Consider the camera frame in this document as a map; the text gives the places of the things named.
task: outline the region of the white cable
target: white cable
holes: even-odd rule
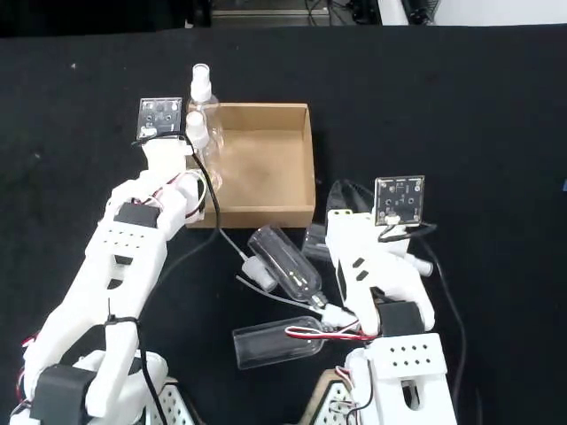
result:
[[[265,297],[268,297],[268,298],[272,298],[275,301],[280,301],[280,302],[285,303],[285,304],[295,305],[296,307],[305,308],[306,310],[309,310],[310,312],[312,312],[314,310],[313,307],[310,307],[309,305],[301,304],[301,303],[298,303],[296,301],[291,301],[290,299],[285,299],[285,298],[282,298],[282,297],[278,297],[277,295],[269,294],[266,291],[261,290],[260,288],[257,288],[256,286],[252,285],[244,277],[239,276],[238,274],[237,274],[237,281],[243,283],[244,285],[246,285],[251,290],[255,290],[259,294],[261,294]]]
[[[206,180],[205,180],[205,177],[203,176],[203,173],[200,173],[197,170],[187,170],[183,174],[193,174],[199,180],[201,180],[201,182],[203,183],[203,193],[201,193],[201,197],[198,199],[198,202],[197,202],[197,208],[199,208],[201,206],[201,204],[203,203],[203,201],[205,200],[205,196],[206,196]]]
[[[348,383],[350,385],[351,388],[349,390],[352,391],[353,388],[354,388],[353,381],[351,381],[351,378],[350,378],[349,375],[347,375],[345,372],[343,372],[342,367],[335,366],[335,373],[338,376],[340,376],[341,378],[343,378],[346,381],[346,383]]]
[[[219,232],[221,232],[221,236],[224,237],[224,238],[227,240],[227,242],[230,244],[230,246],[232,246],[232,247],[235,249],[235,251],[238,253],[238,255],[239,255],[244,261],[246,261],[246,260],[248,259],[248,256],[247,256],[246,254],[244,254],[240,248],[238,248],[238,245],[236,245],[236,244],[234,243],[234,241],[233,241],[232,239],[230,239],[230,236],[228,236],[228,235],[226,234],[226,232],[224,231],[224,229],[220,228],[220,229],[219,229]]]
[[[144,203],[148,204],[148,201],[155,202],[158,205],[159,209],[163,211],[163,204],[156,197],[148,197]]]

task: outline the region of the red wire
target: red wire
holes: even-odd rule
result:
[[[21,378],[23,375],[24,375],[24,368],[19,370],[18,381],[16,382],[16,397],[18,398],[19,403],[22,403],[24,401],[24,397],[21,393]]]

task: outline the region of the black cable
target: black cable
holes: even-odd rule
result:
[[[327,13],[329,14],[329,27],[333,26],[333,15],[331,13],[332,9],[333,9],[332,0],[327,0]]]
[[[482,398],[478,387],[475,388],[475,399],[477,400],[477,425],[482,425],[484,421],[484,409],[482,407]]]
[[[206,186],[209,190],[209,194],[211,195],[211,199],[213,200],[215,223],[214,223],[213,232],[203,243],[197,245],[192,250],[185,252],[181,257],[174,260],[173,263],[171,263],[165,270],[163,270],[161,272],[161,275],[159,276],[159,279],[156,282],[156,285],[155,285],[156,287],[160,283],[165,281],[167,279],[167,277],[171,274],[171,272],[173,272],[174,269],[177,266],[179,266],[181,263],[183,263],[187,258],[196,254],[197,252],[201,251],[203,248],[207,247],[207,245],[214,242],[214,239],[219,235],[219,231],[221,229],[221,208],[219,207],[219,200],[217,199],[216,194],[214,193],[213,184],[211,183],[211,177],[209,176],[209,173],[206,171],[205,166],[203,166],[203,163],[201,162],[201,160],[198,158],[197,151],[193,147],[193,144],[191,143],[191,141],[189,139],[187,139],[180,132],[166,132],[166,133],[160,133],[158,135],[154,135],[152,137],[147,137],[147,138],[143,139],[144,141],[142,143],[139,143],[138,145],[144,144],[144,143],[150,141],[151,139],[156,139],[158,137],[165,137],[167,135],[177,135],[178,137],[182,138],[191,147],[191,149],[193,151],[193,154],[191,156],[193,157],[193,160],[195,161],[195,163],[197,164],[197,166],[200,168],[201,172],[203,173],[203,176],[205,177],[205,181],[206,181]]]
[[[138,140],[138,141],[136,141],[135,143],[132,143],[132,144],[135,144],[136,146],[141,146],[144,143],[149,142],[151,139],[156,139],[156,138],[159,138],[159,137],[166,137],[166,136],[171,136],[171,135],[176,135],[178,137],[181,137],[183,140],[185,140],[185,142],[191,147],[191,149],[193,151],[191,156],[193,157],[193,160],[195,161],[195,163],[197,164],[197,166],[199,167],[199,169],[203,173],[203,176],[205,177],[205,181],[206,181],[206,186],[209,189],[209,194],[211,195],[211,199],[213,200],[215,224],[214,224],[213,232],[203,243],[201,243],[200,245],[196,246],[192,250],[183,254],[181,257],[176,259],[171,265],[169,265],[168,268],[166,268],[165,270],[162,271],[158,281],[156,282],[156,285],[154,286],[154,289],[158,286],[159,283],[165,281],[166,278],[171,274],[171,272],[173,272],[173,270],[177,266],[179,266],[181,263],[183,263],[188,257],[192,256],[193,254],[197,253],[198,251],[201,251],[208,244],[212,243],[214,241],[214,239],[219,235],[219,230],[221,228],[221,208],[219,207],[219,201],[216,197],[216,194],[214,193],[213,184],[211,183],[211,177],[209,176],[208,172],[206,171],[205,166],[203,166],[203,163],[201,162],[201,160],[198,158],[197,151],[195,150],[195,147],[193,146],[193,144],[191,143],[190,140],[185,138],[183,133],[180,133],[180,132],[160,133],[160,134],[154,135],[152,137],[147,137],[145,139]],[[156,404],[156,408],[158,409],[159,417],[160,417],[163,425],[167,425],[166,416],[163,413],[163,409],[161,408],[161,403],[159,402],[158,394],[157,394],[157,392],[156,392],[156,390],[153,386],[153,383],[151,382],[150,374],[148,372],[148,364],[147,364],[145,344],[144,344],[144,339],[142,337],[141,326],[140,326],[139,320],[136,319],[136,318],[125,318],[125,319],[113,318],[113,321],[110,321],[110,319],[111,319],[111,317],[110,317],[110,314],[109,314],[109,321],[107,322],[108,324],[114,324],[114,323],[118,323],[120,321],[133,321],[136,324],[136,331],[138,333],[138,342],[139,342],[139,348],[140,348],[140,360],[142,361],[142,374],[144,375],[144,379],[146,381],[146,384],[148,385],[148,389],[150,390],[151,397],[152,397],[154,403]]]
[[[388,228],[386,228],[384,232],[382,232],[382,234],[380,234],[380,236],[378,237],[378,242],[384,243],[384,242],[404,241],[406,239],[412,239],[414,237],[422,237],[425,235],[429,235],[430,233],[433,233],[435,230],[437,230],[437,224],[430,224],[430,223],[426,223],[425,221],[422,221],[421,224],[422,227],[419,228],[418,230],[414,230],[413,232],[407,232],[403,235],[384,237],[383,235],[387,234],[388,232],[390,232],[390,230],[394,228],[394,226],[389,226]]]
[[[320,3],[321,1],[322,1],[322,0],[317,0],[317,1],[313,4],[313,6],[309,7],[308,4],[307,4],[307,0],[305,0],[305,6],[306,6],[306,9],[307,9],[307,17],[310,19],[311,23],[312,23],[315,27],[319,27],[319,25],[317,24],[317,22],[315,21],[315,18],[313,17],[313,10],[314,10],[315,7],[317,7],[317,6],[319,5],[319,3]]]
[[[341,21],[341,23],[342,23],[344,26],[345,26],[345,25],[348,25],[348,24],[346,24],[346,21],[343,19],[343,17],[340,16],[340,14],[335,10],[335,7],[334,7],[334,6],[331,6],[330,11],[335,14],[335,16],[338,18],[338,20]]]
[[[159,402],[158,392],[156,391],[156,387],[153,386],[153,382],[151,381],[151,377],[150,377],[150,371],[148,370],[148,357],[147,357],[147,351],[145,348],[145,341],[144,341],[144,336],[142,334],[142,326],[140,325],[140,321],[136,317],[115,317],[109,312],[105,326],[112,326],[125,322],[131,322],[136,325],[136,332],[138,334],[138,348],[140,350],[140,360],[142,361],[142,375],[144,375],[144,380],[146,385],[148,386],[148,390],[150,391],[151,399],[153,400],[153,403],[156,405],[156,409],[158,409],[159,419],[161,420],[161,423],[163,425],[167,425],[166,414],[163,412],[163,407]]]
[[[421,243],[423,249],[435,263],[435,267],[437,268],[437,272],[439,273],[439,279],[441,280],[441,286],[443,287],[443,291],[445,291],[445,296],[447,297],[447,301],[449,302],[449,306],[451,307],[451,311],[453,312],[454,319],[457,322],[457,326],[459,327],[459,331],[461,333],[461,356],[459,358],[457,371],[454,375],[453,388],[451,389],[451,399],[453,400],[454,415],[458,418],[459,394],[461,391],[462,374],[464,373],[464,366],[467,361],[467,333],[464,328],[461,314],[459,313],[459,309],[457,308],[457,304],[455,303],[453,296],[451,295],[451,291],[449,290],[449,284],[447,282],[447,278],[445,277],[445,273],[441,268],[439,258],[430,247],[430,245],[422,237],[418,237],[417,240]]]
[[[355,407],[354,409],[351,409],[351,410],[348,411],[348,413],[346,414],[346,423],[347,424],[350,423],[349,420],[350,420],[351,414],[356,414],[356,412],[359,412],[360,410],[366,409],[368,406],[370,406],[370,403],[372,403],[372,399],[374,398],[374,379],[372,378],[372,367],[370,366],[370,360],[368,360],[368,366],[369,366],[369,378],[370,378],[369,401],[367,401],[364,406]]]
[[[309,11],[309,4],[307,3],[307,0],[303,0],[303,3],[305,4],[305,10],[307,11],[307,22],[309,25],[313,25],[313,16],[311,16],[311,12]]]

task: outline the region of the cable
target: cable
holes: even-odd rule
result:
[[[449,306],[451,307],[451,311],[453,312],[454,319],[456,320],[457,325],[459,327],[459,331],[461,333],[461,356],[459,358],[459,364],[457,366],[457,371],[454,375],[453,388],[451,390],[451,399],[453,400],[454,415],[458,418],[459,393],[461,391],[462,374],[464,373],[464,366],[467,361],[467,334],[464,328],[464,323],[462,321],[461,314],[459,313],[459,309],[457,308],[457,304],[455,303],[453,296],[451,295],[451,291],[449,290],[447,278],[445,277],[445,273],[441,268],[439,258],[437,257],[433,249],[430,247],[430,245],[422,237],[418,237],[417,240],[421,243],[427,254],[431,257],[431,259],[435,263],[435,267],[437,268],[437,271],[439,273],[439,279],[441,280],[441,286],[443,287],[443,291],[445,291],[445,296],[447,297],[447,301],[449,302]]]
[[[226,241],[230,244],[230,246],[232,246],[232,248],[234,248],[234,250],[238,253],[238,255],[244,260],[246,261],[248,259],[248,256],[246,254],[243,253],[243,251],[238,248],[238,245],[236,245],[234,243],[234,241],[232,239],[230,239],[230,236],[228,236],[226,234],[226,232],[224,231],[224,229],[219,229],[219,232],[221,232],[221,236],[224,237],[226,239]]]
[[[142,325],[140,324],[140,320],[136,317],[116,317],[113,314],[108,312],[108,319],[105,322],[106,326],[117,325],[120,323],[134,323],[136,325],[136,333],[138,334],[138,348],[140,350],[140,360],[142,361],[142,375],[144,376],[144,380],[146,385],[148,386],[148,390],[151,394],[151,399],[153,403],[156,405],[156,409],[158,410],[159,419],[161,420],[162,425],[167,425],[167,418],[166,414],[163,412],[163,407],[159,402],[159,395],[156,391],[156,387],[153,385],[153,381],[151,380],[150,371],[148,370],[148,357],[147,351],[145,347],[145,340],[144,335],[142,333]]]
[[[205,169],[205,166],[203,166],[203,163],[201,162],[201,160],[198,158],[198,155],[195,153],[196,150],[193,147],[193,144],[190,142],[189,139],[185,138],[185,136],[180,135],[179,133],[177,134],[180,137],[182,137],[185,142],[191,147],[191,149],[193,150],[192,153],[192,157],[193,160],[195,161],[195,163],[197,164],[197,166],[200,168],[201,172],[203,172],[203,175],[205,176],[205,180],[206,180],[206,186],[209,189],[209,193],[211,195],[211,199],[213,200],[213,206],[214,206],[214,215],[215,215],[215,223],[214,223],[214,230],[211,233],[211,235],[200,245],[196,246],[195,248],[193,248],[192,250],[184,253],[181,257],[179,257],[178,259],[176,259],[173,263],[171,263],[162,273],[161,276],[159,277],[156,286],[158,286],[159,283],[165,281],[168,276],[171,274],[171,272],[173,272],[175,270],[175,268],[177,266],[179,266],[180,264],[182,264],[187,258],[189,258],[190,256],[194,255],[195,253],[201,251],[203,248],[205,248],[207,245],[211,244],[212,242],[214,242],[214,239],[218,236],[218,234],[220,233],[221,230],[221,208],[219,207],[219,200],[217,199],[215,193],[214,193],[214,188],[213,188],[213,184],[211,183],[211,178],[209,177],[208,172]]]
[[[334,5],[333,5],[334,3],[335,3],[335,2],[333,2],[333,3],[331,4],[331,7],[329,8],[329,10],[330,10],[332,13],[335,14],[335,16],[338,18],[338,20],[340,20],[340,22],[343,24],[343,26],[348,25],[348,24],[346,23],[346,21],[343,19],[343,17],[340,16],[340,14],[339,14],[337,11],[335,11],[335,7],[334,7]]]
[[[309,5],[307,4],[307,0],[304,0],[305,8],[307,9],[307,19],[310,21],[311,25],[315,27],[319,27],[319,25],[317,24],[315,18],[313,17],[313,10],[315,7],[319,5],[320,2],[321,0],[316,0],[313,6],[309,7]]]
[[[298,303],[297,301],[291,301],[290,299],[278,297],[277,295],[272,295],[269,292],[266,292],[265,290],[261,290],[260,288],[257,288],[256,286],[249,283],[244,277],[239,276],[238,274],[237,274],[236,278],[237,278],[237,281],[243,283],[244,285],[246,285],[251,290],[255,290],[256,292],[263,295],[264,297],[272,298],[275,301],[279,301],[281,303],[285,303],[285,304],[289,304],[289,305],[295,305],[296,307],[305,308],[306,310],[309,310],[310,312],[313,311],[312,307],[310,307],[309,305],[301,304],[301,303]]]
[[[331,13],[333,9],[332,0],[327,0],[327,13],[329,14],[329,27],[333,26],[333,14]]]
[[[373,341],[377,338],[376,336],[368,336],[362,333],[323,332],[319,329],[303,326],[288,326],[285,329],[285,335],[297,339],[338,339],[346,341]]]
[[[24,380],[25,370],[22,367],[18,372],[18,381],[16,382],[16,398],[18,399],[18,403],[22,403],[24,401],[24,395],[21,392],[21,384]]]
[[[369,365],[369,373],[370,373],[370,397],[369,397],[369,401],[367,401],[364,406],[355,407],[354,409],[352,409],[348,412],[348,414],[346,415],[347,425],[350,423],[349,419],[350,419],[351,414],[356,414],[360,410],[366,409],[368,406],[370,406],[370,403],[372,403],[372,398],[374,398],[374,380],[372,379],[372,368],[370,366],[370,360],[368,360],[368,365]],[[358,423],[356,416],[354,416],[354,420],[355,420],[356,423]]]
[[[388,226],[386,230],[382,232],[378,237],[378,242],[386,243],[386,242],[404,241],[406,239],[412,239],[414,237],[429,235],[430,233],[433,233],[435,230],[437,230],[437,224],[430,224],[430,223],[426,223],[425,221],[422,221],[421,224],[423,227],[419,228],[418,230],[414,230],[413,232],[407,232],[403,235],[384,237],[383,235],[389,233],[394,228],[394,226]]]
[[[303,3],[305,4],[305,9],[307,10],[307,22],[309,22],[309,25],[317,26],[315,20],[313,19],[313,15],[309,11],[309,4],[307,3],[307,0],[303,0]]]
[[[478,387],[475,388],[475,399],[477,400],[477,425],[482,425],[484,421],[484,409],[482,407],[482,398]]]
[[[24,410],[25,408],[29,408],[31,407],[31,403],[29,402],[29,400],[23,400],[21,401],[16,407],[13,408],[13,410],[10,412],[10,417],[12,417],[14,414],[18,414],[20,413],[22,410]]]

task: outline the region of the wire bundle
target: wire bundle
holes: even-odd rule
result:
[[[364,335],[361,332],[352,333],[351,328],[355,325],[358,325],[358,321],[337,332],[323,332],[319,329],[303,326],[288,326],[285,329],[285,335],[297,339],[339,339],[344,341],[372,341],[377,338],[376,336]]]

